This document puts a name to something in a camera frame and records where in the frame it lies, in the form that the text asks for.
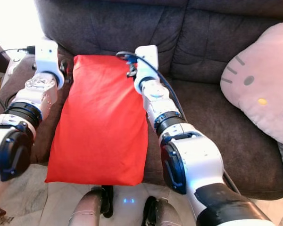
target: white robotic arm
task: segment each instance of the white robotic arm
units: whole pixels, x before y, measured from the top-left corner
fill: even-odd
[[[128,75],[133,75],[135,90],[142,95],[148,119],[159,137],[164,180],[176,192],[187,195],[197,226],[274,225],[249,199],[224,184],[217,146],[186,121],[160,83],[159,78],[164,78],[155,71],[157,47],[142,46],[135,54],[119,52],[117,56],[129,62]]]
[[[57,90],[64,84],[56,42],[42,40],[36,45],[36,66],[35,75],[0,114],[0,194],[9,180],[28,168],[36,129],[47,118],[57,101]]]

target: hello kitty pillow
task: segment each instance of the hello kitty pillow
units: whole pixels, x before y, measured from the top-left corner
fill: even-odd
[[[225,97],[283,144],[283,23],[235,56],[221,77]]]

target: red pillow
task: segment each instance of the red pillow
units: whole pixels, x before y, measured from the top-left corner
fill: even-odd
[[[51,145],[46,182],[136,185],[148,146],[142,97],[115,56],[74,58],[74,83]]]

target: gray couch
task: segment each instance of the gray couch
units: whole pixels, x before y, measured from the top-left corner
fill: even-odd
[[[241,193],[283,197],[283,162],[277,142],[260,131],[220,89],[226,64],[268,27],[283,22],[283,0],[35,0],[46,36],[72,63],[78,54],[114,55],[157,45],[159,70],[168,77],[190,123],[219,147]],[[3,98],[33,75],[27,56],[0,92]],[[46,162],[70,83],[38,128],[32,162]],[[149,127],[144,181],[164,185],[160,149]]]

